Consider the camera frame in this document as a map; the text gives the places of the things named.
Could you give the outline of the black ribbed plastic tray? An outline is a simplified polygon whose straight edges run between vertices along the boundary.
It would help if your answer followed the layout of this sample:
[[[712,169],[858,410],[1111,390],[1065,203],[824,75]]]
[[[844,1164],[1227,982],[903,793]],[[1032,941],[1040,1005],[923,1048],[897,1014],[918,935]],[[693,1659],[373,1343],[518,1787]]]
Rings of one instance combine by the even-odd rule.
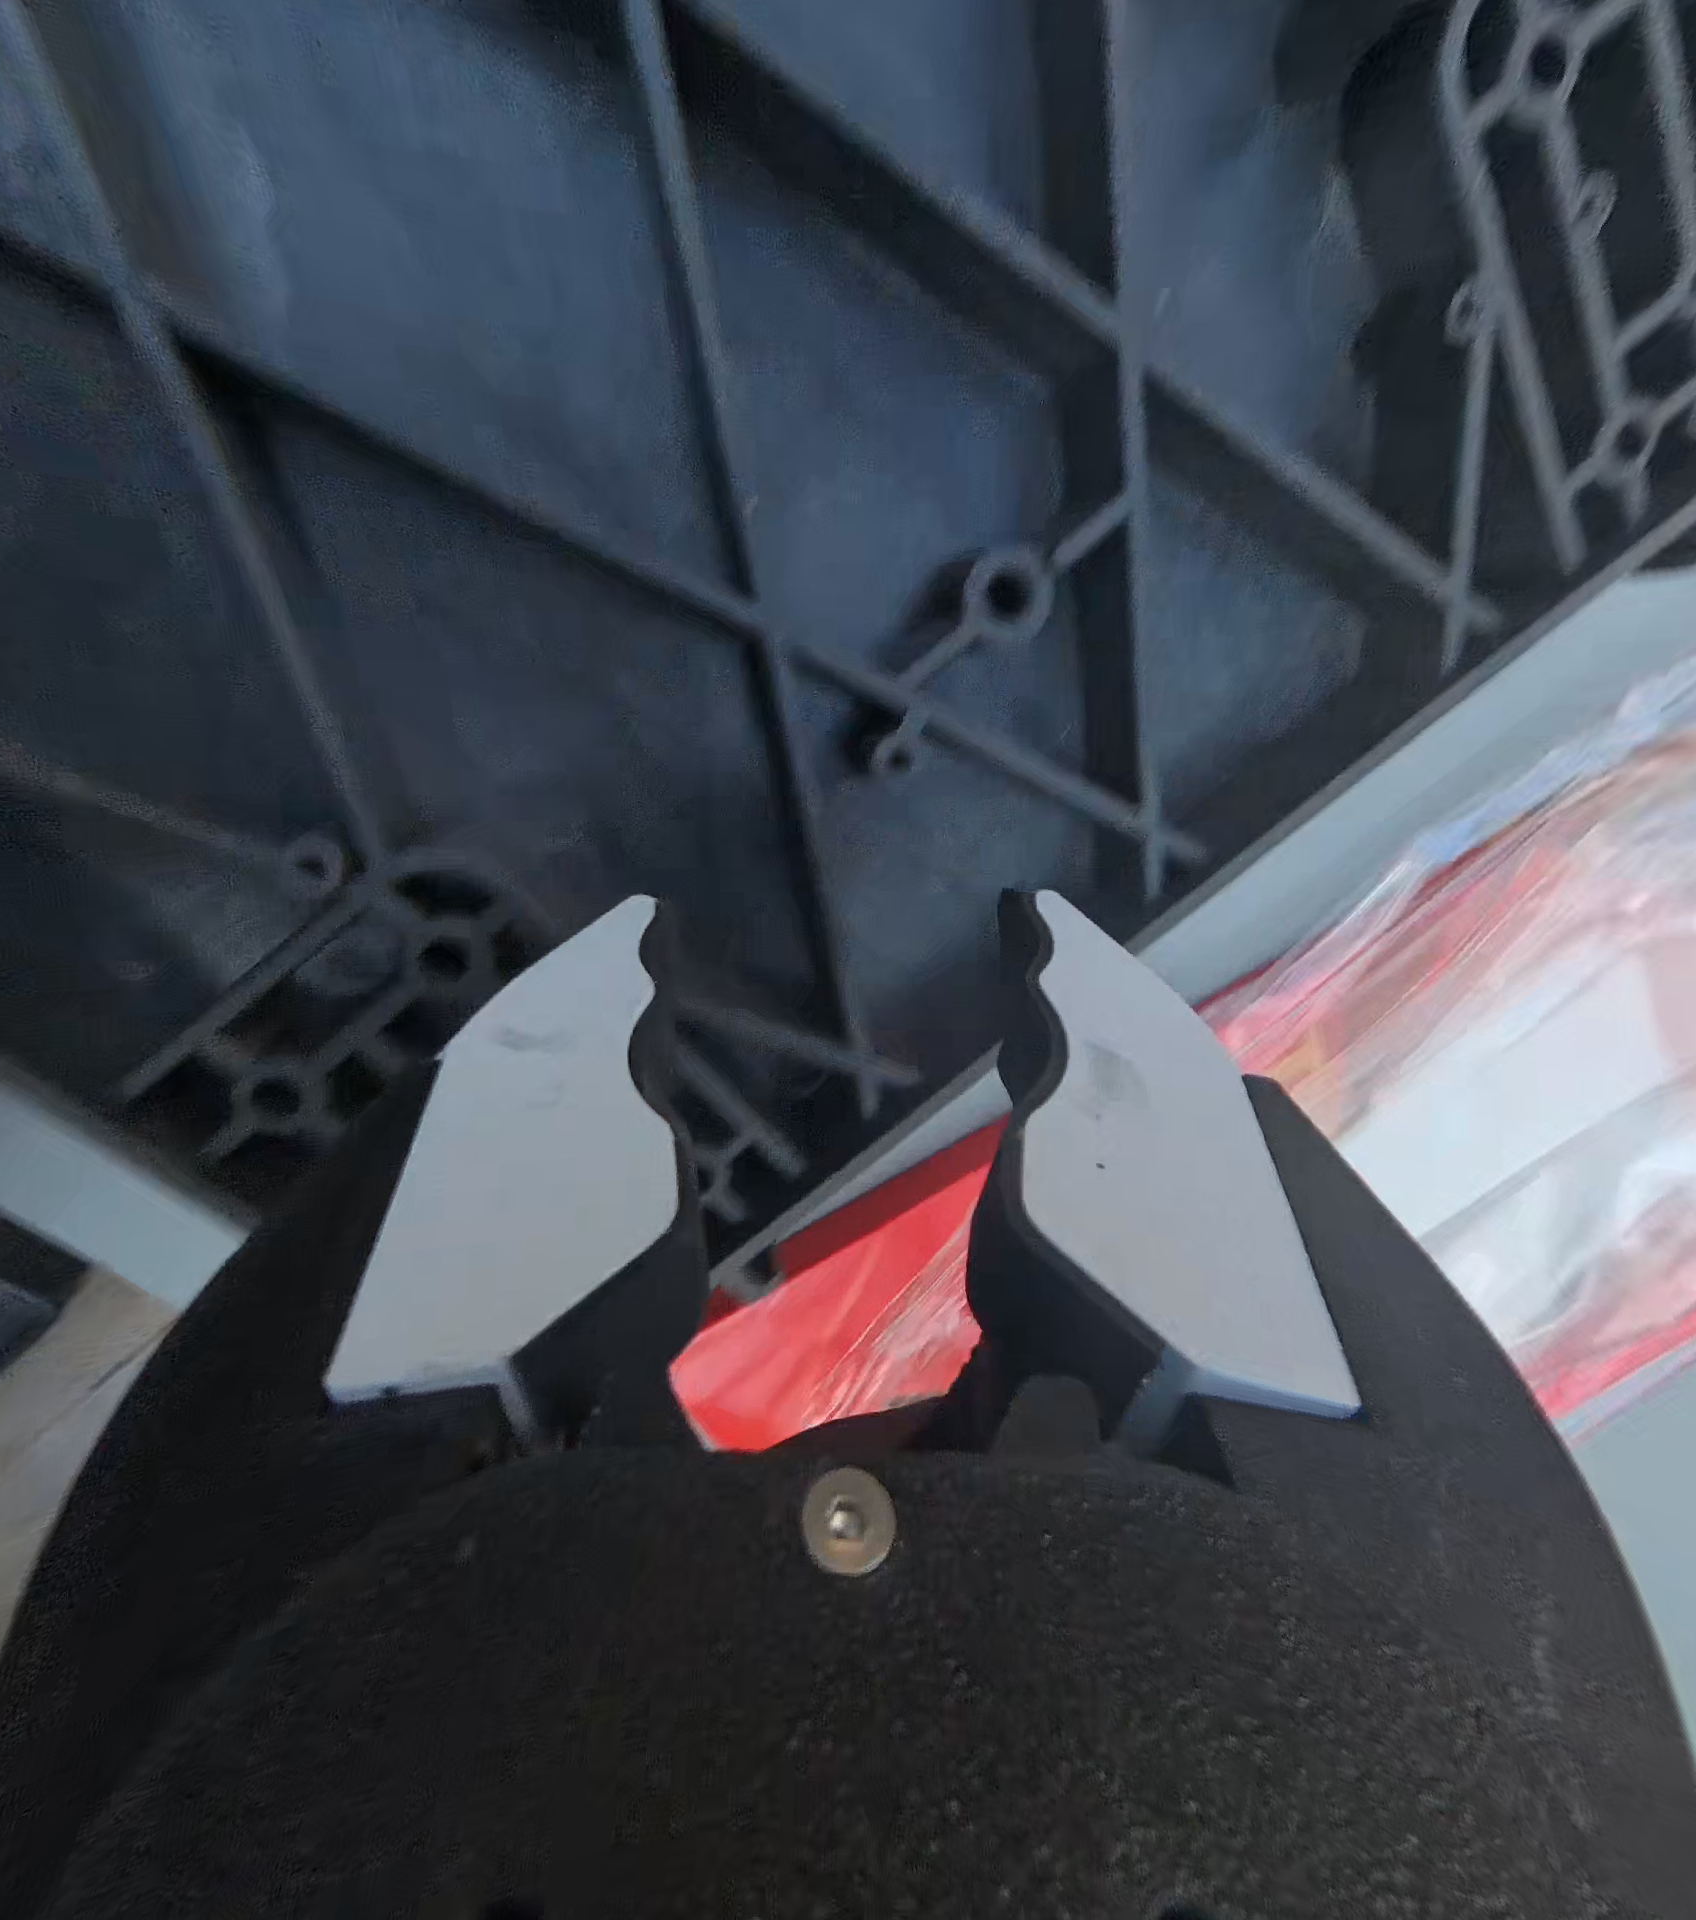
[[[746,1262],[1683,599],[1696,4],[0,4],[0,1114],[233,1222],[644,893]]]

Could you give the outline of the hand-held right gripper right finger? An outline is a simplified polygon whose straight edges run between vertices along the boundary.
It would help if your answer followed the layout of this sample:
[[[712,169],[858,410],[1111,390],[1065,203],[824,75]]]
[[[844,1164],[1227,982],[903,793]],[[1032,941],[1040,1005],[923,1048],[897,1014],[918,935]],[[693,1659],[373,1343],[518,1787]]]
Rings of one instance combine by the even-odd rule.
[[[1159,1456],[1197,1397],[1364,1409],[1246,1078],[1156,971],[1055,889],[1007,889],[1009,1115],[965,1291],[1005,1392],[1076,1379]]]

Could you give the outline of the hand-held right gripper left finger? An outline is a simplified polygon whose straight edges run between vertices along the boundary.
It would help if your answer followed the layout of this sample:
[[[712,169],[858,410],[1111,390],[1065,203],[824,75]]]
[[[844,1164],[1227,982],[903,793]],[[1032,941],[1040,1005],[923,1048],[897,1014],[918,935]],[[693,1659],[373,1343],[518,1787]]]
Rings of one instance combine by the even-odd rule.
[[[488,1388],[527,1444],[693,1444],[671,1369],[710,1275],[674,960],[673,913],[633,893],[444,1044],[333,1402]]]

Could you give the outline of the white desk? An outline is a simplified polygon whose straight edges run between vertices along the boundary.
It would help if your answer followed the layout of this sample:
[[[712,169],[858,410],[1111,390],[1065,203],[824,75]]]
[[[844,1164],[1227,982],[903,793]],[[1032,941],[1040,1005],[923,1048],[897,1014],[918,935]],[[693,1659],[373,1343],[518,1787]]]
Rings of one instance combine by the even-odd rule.
[[[1297,826],[1273,831],[1192,904],[1166,915],[1141,955],[1190,999],[1207,999],[1302,946],[1403,861],[1485,852],[1516,803],[1555,798],[1652,722],[1696,707],[1696,565],[1636,571],[1603,588],[1492,675],[1375,751]],[[0,1070],[0,1206],[81,1253],[121,1252],[130,1281],[186,1306],[215,1257],[237,1245],[228,1218],[133,1168],[84,1121]],[[1676,1413],[1696,1412],[1696,1379],[1656,1366],[1646,1402],[1618,1404],[1576,1444],[1622,1525],[1630,1573],[1646,1573],[1646,1619],[1673,1655],[1676,1703],[1696,1733],[1696,1566],[1680,1569],[1687,1514],[1656,1514],[1648,1465],[1673,1459]]]

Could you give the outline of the red clear plastic packet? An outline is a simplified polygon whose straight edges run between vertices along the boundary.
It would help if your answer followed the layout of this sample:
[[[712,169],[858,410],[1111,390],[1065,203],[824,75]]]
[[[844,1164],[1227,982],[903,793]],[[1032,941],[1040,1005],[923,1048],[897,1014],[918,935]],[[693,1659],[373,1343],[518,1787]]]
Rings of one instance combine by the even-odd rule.
[[[1696,1354],[1696,655],[1201,1014],[1558,1423]]]

